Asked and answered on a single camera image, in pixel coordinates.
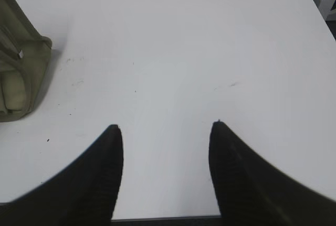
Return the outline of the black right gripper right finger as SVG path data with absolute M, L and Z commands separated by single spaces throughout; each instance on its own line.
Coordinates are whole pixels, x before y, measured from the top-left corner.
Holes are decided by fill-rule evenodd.
M 282 173 L 221 121 L 208 162 L 223 225 L 335 225 L 335 201 Z

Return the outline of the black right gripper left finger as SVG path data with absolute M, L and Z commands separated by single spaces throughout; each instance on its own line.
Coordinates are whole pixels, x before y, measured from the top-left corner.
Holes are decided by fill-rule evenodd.
M 1 225 L 110 225 L 123 172 L 117 125 L 39 187 L 1 206 Z

